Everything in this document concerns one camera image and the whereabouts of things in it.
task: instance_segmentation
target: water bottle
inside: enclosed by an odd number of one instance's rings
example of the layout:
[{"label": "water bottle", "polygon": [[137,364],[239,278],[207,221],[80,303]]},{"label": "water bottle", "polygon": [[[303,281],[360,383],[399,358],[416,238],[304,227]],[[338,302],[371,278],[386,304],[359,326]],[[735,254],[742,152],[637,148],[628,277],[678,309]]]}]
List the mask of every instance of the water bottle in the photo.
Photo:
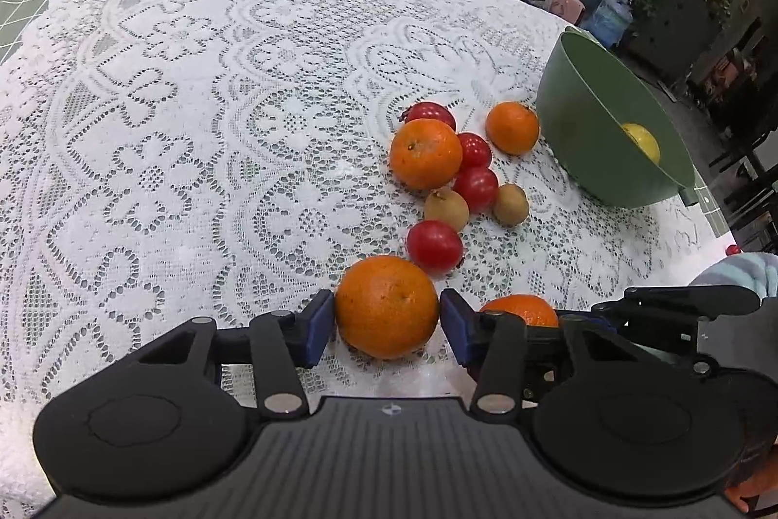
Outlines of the water bottle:
[{"label": "water bottle", "polygon": [[607,50],[621,42],[633,22],[633,0],[602,0],[581,28],[588,30]]}]

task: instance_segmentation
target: cherry tomato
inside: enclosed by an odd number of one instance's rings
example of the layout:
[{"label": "cherry tomato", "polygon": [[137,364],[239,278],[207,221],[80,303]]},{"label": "cherry tomato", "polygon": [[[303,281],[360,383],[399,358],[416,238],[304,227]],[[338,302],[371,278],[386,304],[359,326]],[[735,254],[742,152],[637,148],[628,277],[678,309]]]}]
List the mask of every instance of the cherry tomato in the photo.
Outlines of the cherry tomato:
[{"label": "cherry tomato", "polygon": [[411,262],[430,275],[445,275],[462,260],[464,245],[459,234],[442,221],[422,221],[407,233]]},{"label": "cherry tomato", "polygon": [[484,138],[475,133],[460,133],[457,137],[459,143],[462,144],[462,167],[460,170],[489,167],[489,164],[492,163],[492,149]]},{"label": "cherry tomato", "polygon": [[471,214],[485,212],[497,198],[499,181],[489,168],[471,168],[459,173],[454,192],[464,198]]},{"label": "cherry tomato", "polygon": [[419,102],[419,104],[407,108],[400,116],[400,121],[406,124],[413,120],[440,120],[444,124],[450,125],[451,130],[455,133],[457,131],[457,120],[454,120],[454,116],[451,115],[448,108],[435,102]]}]

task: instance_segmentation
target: tablecloth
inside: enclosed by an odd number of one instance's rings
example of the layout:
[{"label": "tablecloth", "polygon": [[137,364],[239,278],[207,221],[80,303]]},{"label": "tablecloth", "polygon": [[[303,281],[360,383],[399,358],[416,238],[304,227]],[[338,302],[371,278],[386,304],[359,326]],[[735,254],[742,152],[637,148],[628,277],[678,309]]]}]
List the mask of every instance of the tablecloth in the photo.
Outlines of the tablecloth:
[{"label": "tablecloth", "polygon": [[[482,133],[532,106],[565,26],[516,0],[50,0],[0,66],[0,517],[51,494],[30,432],[53,395],[186,319],[245,325],[402,255],[422,201],[388,173],[398,115],[439,102]],[[493,169],[531,218],[464,229],[437,286],[474,305],[587,309],[713,240],[678,198],[602,207],[542,141]],[[469,384],[440,329],[391,363],[334,338],[301,378],[314,404]],[[245,368],[223,387],[253,397]]]}]

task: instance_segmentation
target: orange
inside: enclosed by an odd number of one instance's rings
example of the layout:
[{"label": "orange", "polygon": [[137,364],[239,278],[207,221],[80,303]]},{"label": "orange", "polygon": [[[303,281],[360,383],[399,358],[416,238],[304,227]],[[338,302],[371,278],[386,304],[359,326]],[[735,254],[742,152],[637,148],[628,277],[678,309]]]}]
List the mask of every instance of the orange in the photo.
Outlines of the orange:
[{"label": "orange", "polygon": [[486,116],[486,135],[508,155],[523,155],[538,143],[538,116],[520,102],[503,102]]},{"label": "orange", "polygon": [[369,257],[349,268],[337,287],[336,321],[341,337],[356,349],[398,358],[433,335],[437,293],[415,264],[396,256]]},{"label": "orange", "polygon": [[413,120],[391,142],[389,168],[413,190],[443,187],[459,172],[462,145],[448,124]]},{"label": "orange", "polygon": [[485,310],[513,313],[524,319],[528,326],[559,327],[559,317],[551,308],[551,304],[535,295],[511,295],[493,300],[481,308],[481,312]]}]

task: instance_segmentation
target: green bowl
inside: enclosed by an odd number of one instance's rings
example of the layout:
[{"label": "green bowl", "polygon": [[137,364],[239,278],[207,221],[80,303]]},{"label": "green bowl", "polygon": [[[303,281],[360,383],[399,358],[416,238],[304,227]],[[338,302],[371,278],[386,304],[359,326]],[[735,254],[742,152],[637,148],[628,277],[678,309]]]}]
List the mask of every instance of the green bowl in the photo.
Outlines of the green bowl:
[{"label": "green bowl", "polygon": [[[697,202],[689,152],[651,91],[619,59],[579,32],[559,36],[538,88],[538,118],[559,163],[602,203],[639,208],[681,194]],[[656,165],[621,129],[656,138]]]}]

